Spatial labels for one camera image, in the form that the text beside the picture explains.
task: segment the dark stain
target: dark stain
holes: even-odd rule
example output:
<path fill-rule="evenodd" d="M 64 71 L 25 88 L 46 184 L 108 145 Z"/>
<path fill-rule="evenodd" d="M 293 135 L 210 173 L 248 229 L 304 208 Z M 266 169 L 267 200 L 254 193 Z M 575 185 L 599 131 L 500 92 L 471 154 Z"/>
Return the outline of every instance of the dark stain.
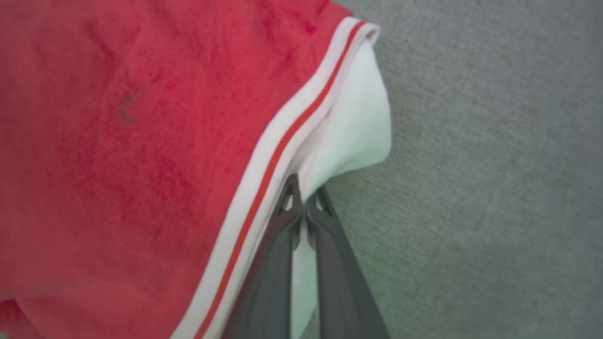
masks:
<path fill-rule="evenodd" d="M 134 125 L 136 123 L 136 120 L 134 120 L 133 117 L 129 116 L 126 114 L 124 109 L 119 110 L 119 117 L 127 124 L 127 125 Z"/>
<path fill-rule="evenodd" d="M 134 102 L 134 97 L 131 95 L 126 95 L 124 99 L 121 101 L 121 108 L 119 109 L 119 117 L 127 124 L 134 125 L 136 120 L 125 112 L 125 107 L 131 105 Z"/>
<path fill-rule="evenodd" d="M 121 104 L 122 104 L 122 106 L 128 106 L 129 104 L 132 103 L 132 101 L 134 101 L 134 98 L 132 98 L 131 95 L 128 95 L 121 101 Z"/>

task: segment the red stripe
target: red stripe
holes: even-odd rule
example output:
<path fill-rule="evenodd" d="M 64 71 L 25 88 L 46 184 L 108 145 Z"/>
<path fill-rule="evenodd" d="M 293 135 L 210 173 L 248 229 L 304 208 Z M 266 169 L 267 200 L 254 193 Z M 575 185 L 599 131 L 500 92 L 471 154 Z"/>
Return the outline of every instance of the red stripe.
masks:
<path fill-rule="evenodd" d="M 209 308 L 209 311 L 207 312 L 207 316 L 203 320 L 203 323 L 201 324 L 201 327 L 199 328 L 199 331 L 197 332 L 195 339 L 201 339 L 205 335 L 205 333 L 207 332 L 207 329 L 209 328 L 209 325 L 212 322 L 213 317 L 216 314 L 216 311 L 218 310 L 218 306 L 219 306 L 220 302 L 222 301 L 222 297 L 224 297 L 224 292 L 226 290 L 226 286 L 228 285 L 228 281 L 230 280 L 230 276 L 232 275 L 232 271 L 235 268 L 236 261 L 239 258 L 239 255 L 241 254 L 241 248 L 243 247 L 243 242 L 245 241 L 245 237 L 247 237 L 247 233 L 249 232 L 251 223 L 253 222 L 253 219 L 255 219 L 257 210 L 259 209 L 260 204 L 262 203 L 262 200 L 264 199 L 264 195 L 266 194 L 266 190 L 268 189 L 268 185 L 270 184 L 270 180 L 272 179 L 272 175 L 274 174 L 274 169 L 276 168 L 276 165 L 280 160 L 280 156 L 283 154 L 285 147 L 287 146 L 287 144 L 289 143 L 291 138 L 293 138 L 293 136 L 295 135 L 297 130 L 299 130 L 299 128 L 306 122 L 306 120 L 308 120 L 308 118 L 310 118 L 310 116 L 312 116 L 312 114 L 318 109 L 320 104 L 322 104 L 322 102 L 324 101 L 324 98 L 327 96 L 327 93 L 330 91 L 331 86 L 333 86 L 333 82 L 335 82 L 335 77 L 337 76 L 337 73 L 339 72 L 339 69 L 341 68 L 341 64 L 343 63 L 343 60 L 345 59 L 347 51 L 350 49 L 350 45 L 352 44 L 352 41 L 353 41 L 354 37 L 356 36 L 356 33 L 364 24 L 365 24 L 365 21 L 360 21 L 354 26 L 354 28 L 352 28 L 350 35 L 347 38 L 346 47 L 344 48 L 343 53 L 341 53 L 341 56 L 339 57 L 339 60 L 337 61 L 337 65 L 335 65 L 335 69 L 333 70 L 333 73 L 331 74 L 329 81 L 327 81 L 327 84 L 323 88 L 322 92 L 320 92 L 320 94 L 317 96 L 316 100 L 314 100 L 314 102 L 310 105 L 310 107 L 308 107 L 295 120 L 293 125 L 291 125 L 289 127 L 287 132 L 285 132 L 285 135 L 283 136 L 283 138 L 279 141 L 279 144 L 277 145 L 276 150 L 274 151 L 274 154 L 272 155 L 272 158 L 270 158 L 270 162 L 268 163 L 268 168 L 266 169 L 266 172 L 264 173 L 264 177 L 262 178 L 262 183 L 260 184 L 256 197 L 253 199 L 253 204 L 251 205 L 251 209 L 249 210 L 249 213 L 247 214 L 247 217 L 245 218 L 245 222 L 243 223 L 241 232 L 239 233 L 239 236 L 236 239 L 235 248 L 233 249 L 232 254 L 230 255 L 228 265 L 226 266 L 226 271 L 224 272 L 224 275 L 222 276 L 222 281 L 220 281 L 220 286 L 218 287 L 216 296 L 213 298 L 212 306 Z"/>

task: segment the white trim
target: white trim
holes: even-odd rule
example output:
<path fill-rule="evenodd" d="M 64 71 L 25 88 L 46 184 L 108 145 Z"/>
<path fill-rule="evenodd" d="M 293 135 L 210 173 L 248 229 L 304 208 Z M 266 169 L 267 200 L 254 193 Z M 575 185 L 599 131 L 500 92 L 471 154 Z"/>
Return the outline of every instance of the white trim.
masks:
<path fill-rule="evenodd" d="M 327 53 L 316 73 L 277 112 L 276 116 L 268 124 L 268 127 L 260 137 L 230 204 L 203 277 L 201 278 L 201 282 L 199 283 L 199 286 L 197 286 L 197 290 L 193 295 L 191 304 L 184 317 L 171 335 L 171 339 L 193 339 L 197 334 L 199 327 L 212 305 L 226 265 L 235 246 L 235 242 L 241 231 L 241 227 L 251 208 L 251 204 L 259 189 L 262 177 L 264 176 L 265 170 L 279 141 L 283 138 L 285 132 L 293 122 L 313 103 L 316 97 L 319 96 L 324 89 L 341 57 L 341 53 L 344 51 L 351 30 L 358 22 L 359 21 L 355 18 L 347 17 L 339 24 L 333 34 Z M 255 253 L 256 246 L 264 233 L 265 223 L 274 204 L 274 197 L 278 193 L 279 188 L 282 186 L 283 181 L 288 174 L 296 172 L 296 169 L 289 165 L 291 159 L 294 157 L 295 152 L 306 137 L 329 111 L 334 102 L 334 97 L 341 87 L 341 83 L 351 64 L 354 52 L 369 34 L 372 38 L 374 36 L 373 33 L 376 31 L 377 26 L 365 24 L 356 33 L 356 36 L 349 47 L 348 54 L 336 76 L 335 82 L 324 101 L 316 112 L 314 112 L 314 114 L 312 114 L 312 116 L 310 116 L 310 118 L 308 118 L 308 120 L 300 127 L 290 140 L 289 144 L 285 147 L 274 170 L 273 178 L 270 181 L 264 199 L 260 204 L 249 233 L 243 243 L 241 253 L 227 284 L 224 297 L 203 338 L 215 338 L 221 333 L 224 323 L 226 322 L 226 315 L 232 307 L 241 280 L 245 276 Z"/>

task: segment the gray surface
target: gray surface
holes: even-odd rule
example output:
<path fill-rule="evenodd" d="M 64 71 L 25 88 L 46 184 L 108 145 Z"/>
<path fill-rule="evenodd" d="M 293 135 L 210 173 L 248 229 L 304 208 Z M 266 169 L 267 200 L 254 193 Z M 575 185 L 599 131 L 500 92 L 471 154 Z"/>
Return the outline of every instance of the gray surface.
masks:
<path fill-rule="evenodd" d="M 603 338 L 603 7 L 340 1 L 394 145 L 327 185 L 393 338 Z"/>

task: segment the red towel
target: red towel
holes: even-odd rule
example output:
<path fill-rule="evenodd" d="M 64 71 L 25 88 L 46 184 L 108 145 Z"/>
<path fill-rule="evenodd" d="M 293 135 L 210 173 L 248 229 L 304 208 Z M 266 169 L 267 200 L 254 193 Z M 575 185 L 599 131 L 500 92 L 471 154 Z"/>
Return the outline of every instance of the red towel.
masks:
<path fill-rule="evenodd" d="M 0 7 L 0 332 L 169 338 L 213 274 L 208 260 L 260 137 L 349 12 L 322 0 Z M 361 25 L 343 33 L 312 105 Z M 254 204 L 261 190 L 249 192 Z M 223 261 L 196 338 L 229 282 L 234 264 Z"/>

